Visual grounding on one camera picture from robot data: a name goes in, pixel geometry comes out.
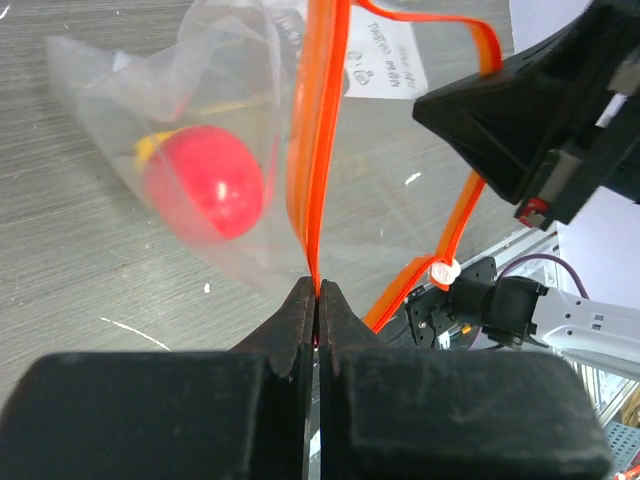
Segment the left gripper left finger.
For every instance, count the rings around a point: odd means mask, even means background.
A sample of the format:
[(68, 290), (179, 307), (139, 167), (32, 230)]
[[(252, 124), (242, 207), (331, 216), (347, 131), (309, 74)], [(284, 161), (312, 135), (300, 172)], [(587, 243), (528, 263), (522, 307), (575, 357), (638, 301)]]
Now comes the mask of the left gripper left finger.
[(65, 352), (1, 414), (5, 479), (304, 479), (315, 289), (228, 351)]

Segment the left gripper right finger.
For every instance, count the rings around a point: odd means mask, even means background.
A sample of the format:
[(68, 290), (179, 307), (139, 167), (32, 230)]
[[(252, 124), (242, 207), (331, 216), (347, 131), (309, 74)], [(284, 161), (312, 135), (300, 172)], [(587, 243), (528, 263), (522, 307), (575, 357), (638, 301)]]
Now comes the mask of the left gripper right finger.
[(394, 348), (340, 287), (318, 297), (325, 479), (601, 479), (612, 454), (569, 364)]

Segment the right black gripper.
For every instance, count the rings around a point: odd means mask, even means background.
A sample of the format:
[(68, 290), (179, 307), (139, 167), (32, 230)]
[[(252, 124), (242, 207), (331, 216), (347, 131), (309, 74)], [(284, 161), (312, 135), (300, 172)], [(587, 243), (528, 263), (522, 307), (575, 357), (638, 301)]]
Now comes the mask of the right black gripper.
[(569, 224), (605, 187), (639, 200), (639, 4), (515, 2), (514, 55), (418, 98), (447, 142), (515, 216)]

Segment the clear zip top bag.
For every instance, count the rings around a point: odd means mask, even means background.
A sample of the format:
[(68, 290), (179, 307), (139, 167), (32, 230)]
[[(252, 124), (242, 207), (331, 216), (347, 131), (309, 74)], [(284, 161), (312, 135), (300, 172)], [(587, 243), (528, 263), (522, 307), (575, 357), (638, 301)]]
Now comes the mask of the clear zip top bag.
[[(270, 292), (301, 276), (353, 279), (354, 311), (376, 325), (411, 286), (449, 282), (455, 251), (482, 182), (472, 174), (433, 256), (421, 212), (424, 161), (387, 134), (413, 133), (410, 103), (430, 88), (425, 59), (466, 43), (467, 66), (496, 71), (493, 29), (464, 15), (395, 11), (375, 1), (198, 1), (173, 44), (147, 56), (46, 41), (52, 87), (130, 191), (164, 222), (134, 165), (141, 138), (195, 125), (223, 128), (264, 175), (257, 224), (233, 240), (192, 245), (218, 269)], [(419, 44), (419, 36), (428, 38)]]

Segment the red toy apple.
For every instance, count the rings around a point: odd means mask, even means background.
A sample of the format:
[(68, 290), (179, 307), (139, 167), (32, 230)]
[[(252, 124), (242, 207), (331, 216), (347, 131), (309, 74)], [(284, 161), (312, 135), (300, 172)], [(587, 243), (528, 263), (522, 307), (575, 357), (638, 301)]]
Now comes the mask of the red toy apple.
[(189, 244), (241, 237), (262, 215), (262, 169), (251, 150), (223, 128), (177, 130), (155, 150), (142, 173), (152, 205)]

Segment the yellow toy pear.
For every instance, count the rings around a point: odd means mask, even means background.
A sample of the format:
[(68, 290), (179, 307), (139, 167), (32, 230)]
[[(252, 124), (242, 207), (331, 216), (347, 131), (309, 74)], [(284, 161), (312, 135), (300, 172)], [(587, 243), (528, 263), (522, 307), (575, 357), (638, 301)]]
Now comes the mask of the yellow toy pear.
[(175, 133), (176, 130), (157, 132), (139, 139), (133, 146), (135, 167), (143, 170), (155, 150)]

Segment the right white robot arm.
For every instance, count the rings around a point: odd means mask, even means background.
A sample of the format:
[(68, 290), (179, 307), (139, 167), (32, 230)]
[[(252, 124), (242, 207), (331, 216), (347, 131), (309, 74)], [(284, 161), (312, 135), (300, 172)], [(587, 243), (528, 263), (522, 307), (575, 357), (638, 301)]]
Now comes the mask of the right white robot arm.
[[(570, 24), (509, 58), (416, 100), (414, 119), (445, 140), (518, 220), (569, 223), (600, 187), (639, 198), (639, 5), (594, 1)], [(639, 313), (503, 272), (461, 279), (451, 314), (518, 349), (551, 347), (639, 376)]]

